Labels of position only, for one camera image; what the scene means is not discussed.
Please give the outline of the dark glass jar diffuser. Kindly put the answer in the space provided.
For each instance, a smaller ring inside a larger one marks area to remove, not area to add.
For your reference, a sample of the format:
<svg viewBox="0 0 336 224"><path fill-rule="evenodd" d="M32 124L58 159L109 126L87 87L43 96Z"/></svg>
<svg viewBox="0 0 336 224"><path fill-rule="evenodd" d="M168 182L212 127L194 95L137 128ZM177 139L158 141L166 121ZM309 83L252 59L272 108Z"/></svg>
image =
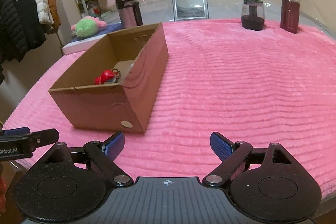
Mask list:
<svg viewBox="0 0 336 224"><path fill-rule="evenodd" d="M245 29L261 31L264 28L265 11L261 0L243 0L241 24Z"/></svg>

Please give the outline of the silver picture frame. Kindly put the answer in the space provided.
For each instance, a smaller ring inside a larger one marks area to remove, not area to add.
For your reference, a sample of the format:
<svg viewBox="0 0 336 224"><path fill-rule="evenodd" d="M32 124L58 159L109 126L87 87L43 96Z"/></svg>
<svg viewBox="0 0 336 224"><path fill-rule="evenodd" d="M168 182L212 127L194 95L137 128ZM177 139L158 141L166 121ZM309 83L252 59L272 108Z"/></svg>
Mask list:
<svg viewBox="0 0 336 224"><path fill-rule="evenodd" d="M172 0L174 21L209 19L208 0Z"/></svg>

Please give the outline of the brown orange jacket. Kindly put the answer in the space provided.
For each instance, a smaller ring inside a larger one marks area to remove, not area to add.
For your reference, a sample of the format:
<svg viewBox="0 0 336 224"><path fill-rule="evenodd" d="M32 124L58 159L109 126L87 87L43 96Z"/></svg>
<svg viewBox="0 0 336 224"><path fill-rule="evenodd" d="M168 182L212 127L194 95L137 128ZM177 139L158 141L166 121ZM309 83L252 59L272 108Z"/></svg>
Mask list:
<svg viewBox="0 0 336 224"><path fill-rule="evenodd" d="M56 0L49 0L49 7L52 18L54 20L54 24L53 25L44 24L44 25L50 25L50 28L47 30L48 34L56 34L58 32L59 26L62 24L60 16L58 15Z"/></svg>

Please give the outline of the green pink plush toy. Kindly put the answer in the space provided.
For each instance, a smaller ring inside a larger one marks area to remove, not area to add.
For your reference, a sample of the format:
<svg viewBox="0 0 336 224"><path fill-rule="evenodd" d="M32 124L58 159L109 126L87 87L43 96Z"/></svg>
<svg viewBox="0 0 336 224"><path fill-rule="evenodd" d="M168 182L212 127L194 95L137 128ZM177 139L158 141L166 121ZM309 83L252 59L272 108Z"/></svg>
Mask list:
<svg viewBox="0 0 336 224"><path fill-rule="evenodd" d="M99 18L86 16L71 26L71 30L74 31L76 36L80 38L88 38L97 34L100 30L106 27L107 23Z"/></svg>

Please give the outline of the brown cardboard box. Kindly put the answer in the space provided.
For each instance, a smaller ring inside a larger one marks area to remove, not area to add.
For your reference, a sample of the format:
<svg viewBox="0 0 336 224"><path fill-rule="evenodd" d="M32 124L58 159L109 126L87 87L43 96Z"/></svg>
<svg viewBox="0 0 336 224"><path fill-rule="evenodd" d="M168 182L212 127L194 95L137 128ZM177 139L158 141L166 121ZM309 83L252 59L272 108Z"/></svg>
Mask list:
<svg viewBox="0 0 336 224"><path fill-rule="evenodd" d="M144 133L168 58L162 23L112 32L85 51L49 94L75 128ZM117 83L95 84L114 68L121 71Z"/></svg>

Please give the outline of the tortoiseshell hair claw clip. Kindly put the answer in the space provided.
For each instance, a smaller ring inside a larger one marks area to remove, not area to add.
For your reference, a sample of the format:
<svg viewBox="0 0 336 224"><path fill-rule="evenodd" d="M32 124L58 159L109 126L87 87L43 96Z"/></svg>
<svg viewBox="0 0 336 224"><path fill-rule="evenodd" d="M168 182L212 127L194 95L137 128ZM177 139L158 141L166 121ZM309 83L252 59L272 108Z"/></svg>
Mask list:
<svg viewBox="0 0 336 224"><path fill-rule="evenodd" d="M114 79L113 79L113 83L117 83L119 81L119 79L121 78L121 71L117 68L112 69L112 72L114 74Z"/></svg>

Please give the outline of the red toy figure keychain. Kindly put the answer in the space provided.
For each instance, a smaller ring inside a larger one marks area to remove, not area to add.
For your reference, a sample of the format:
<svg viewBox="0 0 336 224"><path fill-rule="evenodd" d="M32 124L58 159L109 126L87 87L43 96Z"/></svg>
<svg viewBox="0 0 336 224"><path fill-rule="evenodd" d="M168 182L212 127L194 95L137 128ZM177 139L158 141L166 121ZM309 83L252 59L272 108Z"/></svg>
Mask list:
<svg viewBox="0 0 336 224"><path fill-rule="evenodd" d="M108 70L103 71L103 73L99 77L96 77L94 83L96 85L101 85L109 81L112 81L115 78L116 78L116 74L112 70L108 69Z"/></svg>

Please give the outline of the white blue flat box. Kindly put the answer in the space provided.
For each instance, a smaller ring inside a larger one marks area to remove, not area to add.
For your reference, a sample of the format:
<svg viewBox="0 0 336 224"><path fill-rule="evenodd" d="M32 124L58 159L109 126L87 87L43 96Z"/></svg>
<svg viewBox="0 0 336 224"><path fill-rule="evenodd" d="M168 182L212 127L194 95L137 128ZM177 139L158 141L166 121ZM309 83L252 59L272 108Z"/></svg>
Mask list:
<svg viewBox="0 0 336 224"><path fill-rule="evenodd" d="M62 51L64 55L70 55L72 53L82 52L88 50L92 47L97 41L103 38L106 34L122 30L122 24L108 24L106 28L103 28L94 36L89 38L75 38L70 43L66 44Z"/></svg>

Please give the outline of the dark red cylindrical canister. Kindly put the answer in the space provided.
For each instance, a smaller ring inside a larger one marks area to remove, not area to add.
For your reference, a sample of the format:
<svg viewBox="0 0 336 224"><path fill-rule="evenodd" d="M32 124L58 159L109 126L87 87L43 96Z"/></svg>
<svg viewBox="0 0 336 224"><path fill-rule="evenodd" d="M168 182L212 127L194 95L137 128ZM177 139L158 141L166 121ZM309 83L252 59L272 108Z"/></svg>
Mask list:
<svg viewBox="0 0 336 224"><path fill-rule="evenodd" d="M282 0L280 27L283 30L296 34L299 24L299 2Z"/></svg>

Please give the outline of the black puffer jacket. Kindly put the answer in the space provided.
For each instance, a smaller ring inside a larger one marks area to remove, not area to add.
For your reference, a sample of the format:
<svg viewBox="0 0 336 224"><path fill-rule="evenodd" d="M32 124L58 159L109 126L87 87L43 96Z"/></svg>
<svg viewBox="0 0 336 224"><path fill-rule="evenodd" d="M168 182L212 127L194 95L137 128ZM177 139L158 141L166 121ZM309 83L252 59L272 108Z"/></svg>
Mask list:
<svg viewBox="0 0 336 224"><path fill-rule="evenodd" d="M35 0L1 0L1 63L21 62L45 41Z"/></svg>

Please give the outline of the pink fuzzy blanket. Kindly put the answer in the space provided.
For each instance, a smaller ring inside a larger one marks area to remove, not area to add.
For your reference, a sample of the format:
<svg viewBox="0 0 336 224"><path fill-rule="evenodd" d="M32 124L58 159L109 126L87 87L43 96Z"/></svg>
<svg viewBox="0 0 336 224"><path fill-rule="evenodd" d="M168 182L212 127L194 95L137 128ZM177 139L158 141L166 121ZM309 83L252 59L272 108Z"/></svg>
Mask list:
<svg viewBox="0 0 336 224"><path fill-rule="evenodd" d="M335 41L310 26L267 21L165 22L169 59L145 133L125 134L116 164L132 178L204 177L218 164L210 135L283 145L335 194Z"/></svg>

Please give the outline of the dark thermos flask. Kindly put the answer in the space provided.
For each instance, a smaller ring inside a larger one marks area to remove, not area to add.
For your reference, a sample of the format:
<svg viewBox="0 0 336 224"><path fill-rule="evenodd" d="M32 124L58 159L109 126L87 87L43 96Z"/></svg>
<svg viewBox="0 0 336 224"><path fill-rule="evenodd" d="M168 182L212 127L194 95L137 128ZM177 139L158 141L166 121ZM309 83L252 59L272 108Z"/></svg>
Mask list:
<svg viewBox="0 0 336 224"><path fill-rule="evenodd" d="M137 0L115 0L123 28L142 26L142 15Z"/></svg>

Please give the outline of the clear plastic sheet cover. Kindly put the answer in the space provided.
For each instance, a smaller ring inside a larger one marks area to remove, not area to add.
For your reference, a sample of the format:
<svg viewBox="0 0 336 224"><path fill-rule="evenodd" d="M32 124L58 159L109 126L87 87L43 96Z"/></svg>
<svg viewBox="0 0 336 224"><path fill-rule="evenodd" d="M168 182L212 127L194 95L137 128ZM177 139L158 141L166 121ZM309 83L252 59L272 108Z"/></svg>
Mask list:
<svg viewBox="0 0 336 224"><path fill-rule="evenodd" d="M335 0L298 0L300 13L335 38Z"/></svg>

